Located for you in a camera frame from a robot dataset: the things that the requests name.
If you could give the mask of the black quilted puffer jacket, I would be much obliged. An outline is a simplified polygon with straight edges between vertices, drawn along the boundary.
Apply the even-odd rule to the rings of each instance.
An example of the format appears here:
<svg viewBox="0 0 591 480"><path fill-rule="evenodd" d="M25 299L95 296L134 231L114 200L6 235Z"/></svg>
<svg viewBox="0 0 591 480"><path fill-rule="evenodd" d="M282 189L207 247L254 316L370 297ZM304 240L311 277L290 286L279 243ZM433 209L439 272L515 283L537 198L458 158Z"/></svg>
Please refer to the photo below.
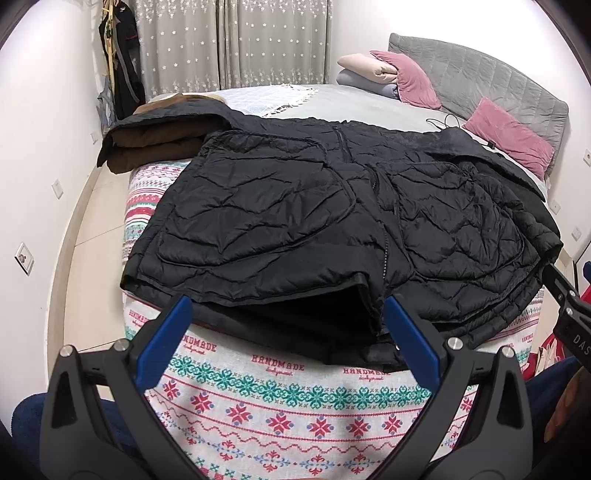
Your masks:
<svg viewBox="0 0 591 480"><path fill-rule="evenodd" d="M477 347L525 310L561 251L535 183L461 129L224 117L181 160L121 278L157 307L187 296L198 326L397 371L388 297Z"/></svg>

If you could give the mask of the pink pillow near headboard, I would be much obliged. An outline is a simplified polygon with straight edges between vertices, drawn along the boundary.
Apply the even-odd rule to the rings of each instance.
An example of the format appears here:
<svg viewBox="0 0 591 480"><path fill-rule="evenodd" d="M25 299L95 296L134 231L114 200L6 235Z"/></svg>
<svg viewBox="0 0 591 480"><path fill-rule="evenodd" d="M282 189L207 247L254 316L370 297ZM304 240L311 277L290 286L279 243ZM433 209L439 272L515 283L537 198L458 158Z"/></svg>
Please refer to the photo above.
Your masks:
<svg viewBox="0 0 591 480"><path fill-rule="evenodd" d="M502 150L540 180L555 150L548 141L487 97L482 97L464 128Z"/></svg>

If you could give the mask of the grey quilted headboard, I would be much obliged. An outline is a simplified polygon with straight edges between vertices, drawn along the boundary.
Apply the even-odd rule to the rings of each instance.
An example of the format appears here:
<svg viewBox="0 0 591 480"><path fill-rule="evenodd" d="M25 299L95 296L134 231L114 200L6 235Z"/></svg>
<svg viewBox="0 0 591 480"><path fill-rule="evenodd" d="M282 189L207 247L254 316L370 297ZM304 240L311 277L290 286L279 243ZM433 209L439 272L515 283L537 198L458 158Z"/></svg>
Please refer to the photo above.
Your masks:
<svg viewBox="0 0 591 480"><path fill-rule="evenodd" d="M393 33L388 51L415 60L430 78L443 109L467 120L482 97L545 139L557 156L568 104L511 65L473 48Z"/></svg>

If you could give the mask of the brown folded coat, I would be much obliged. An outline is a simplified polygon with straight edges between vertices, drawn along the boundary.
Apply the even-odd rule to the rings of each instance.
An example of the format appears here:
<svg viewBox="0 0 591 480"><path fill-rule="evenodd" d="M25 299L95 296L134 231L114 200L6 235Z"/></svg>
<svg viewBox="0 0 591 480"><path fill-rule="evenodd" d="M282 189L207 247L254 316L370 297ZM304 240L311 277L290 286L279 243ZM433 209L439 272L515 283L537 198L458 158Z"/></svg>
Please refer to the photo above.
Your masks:
<svg viewBox="0 0 591 480"><path fill-rule="evenodd" d="M217 95L174 94L137 107L104 136L99 167L114 174L149 163L197 155L208 135L228 129L225 100Z"/></svg>

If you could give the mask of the pink pillow on blankets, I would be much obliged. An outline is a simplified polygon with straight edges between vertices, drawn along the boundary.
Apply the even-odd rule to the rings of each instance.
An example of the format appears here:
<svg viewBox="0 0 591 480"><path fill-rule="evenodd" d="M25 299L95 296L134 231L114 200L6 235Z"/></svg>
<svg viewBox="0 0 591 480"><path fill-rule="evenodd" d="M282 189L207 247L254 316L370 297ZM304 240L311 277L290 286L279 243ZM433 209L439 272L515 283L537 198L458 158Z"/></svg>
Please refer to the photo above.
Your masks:
<svg viewBox="0 0 591 480"><path fill-rule="evenodd" d="M432 110L442 107L430 78L415 60L405 54L390 51L370 50L370 54L398 70L401 102Z"/></svg>

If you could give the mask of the folded grey blue blanket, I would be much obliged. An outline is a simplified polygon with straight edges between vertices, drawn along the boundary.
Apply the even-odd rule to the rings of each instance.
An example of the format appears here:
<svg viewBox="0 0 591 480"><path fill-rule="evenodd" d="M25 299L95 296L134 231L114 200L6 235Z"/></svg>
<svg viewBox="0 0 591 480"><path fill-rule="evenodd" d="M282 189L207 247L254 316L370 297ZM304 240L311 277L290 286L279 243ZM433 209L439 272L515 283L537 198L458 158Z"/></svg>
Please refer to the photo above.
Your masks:
<svg viewBox="0 0 591 480"><path fill-rule="evenodd" d="M394 100L400 99L398 85L396 83L376 83L346 69L339 72L335 81L337 81L339 85L355 87L370 93L392 98Z"/></svg>

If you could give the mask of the grey dotted curtain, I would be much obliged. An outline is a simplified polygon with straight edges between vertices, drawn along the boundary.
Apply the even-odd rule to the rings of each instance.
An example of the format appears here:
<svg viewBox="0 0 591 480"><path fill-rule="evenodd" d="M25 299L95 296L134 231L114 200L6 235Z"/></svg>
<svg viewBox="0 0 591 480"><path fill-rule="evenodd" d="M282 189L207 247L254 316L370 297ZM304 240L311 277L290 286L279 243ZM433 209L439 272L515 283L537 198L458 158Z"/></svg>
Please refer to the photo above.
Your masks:
<svg viewBox="0 0 591 480"><path fill-rule="evenodd" d="M134 1L148 98L329 79L330 1Z"/></svg>

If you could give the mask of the white wall socket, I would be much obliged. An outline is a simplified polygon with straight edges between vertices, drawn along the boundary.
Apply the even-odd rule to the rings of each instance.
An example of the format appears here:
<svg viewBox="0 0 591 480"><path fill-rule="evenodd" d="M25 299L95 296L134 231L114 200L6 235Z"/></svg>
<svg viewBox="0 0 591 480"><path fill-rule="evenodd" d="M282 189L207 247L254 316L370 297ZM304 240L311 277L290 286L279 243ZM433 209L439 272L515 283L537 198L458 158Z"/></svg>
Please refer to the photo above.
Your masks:
<svg viewBox="0 0 591 480"><path fill-rule="evenodd" d="M23 272L29 276L34 265L34 256L24 242L21 242L14 255Z"/></svg>

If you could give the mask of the white wall switch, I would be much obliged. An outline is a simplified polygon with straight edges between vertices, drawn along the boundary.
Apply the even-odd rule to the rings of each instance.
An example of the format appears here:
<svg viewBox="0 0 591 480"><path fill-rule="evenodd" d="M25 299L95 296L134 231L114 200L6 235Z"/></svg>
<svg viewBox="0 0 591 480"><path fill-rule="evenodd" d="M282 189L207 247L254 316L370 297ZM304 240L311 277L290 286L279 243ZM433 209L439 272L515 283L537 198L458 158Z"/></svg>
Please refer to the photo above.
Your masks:
<svg viewBox="0 0 591 480"><path fill-rule="evenodd" d="M63 196L63 188L58 179L52 183L52 190L57 199L60 199Z"/></svg>

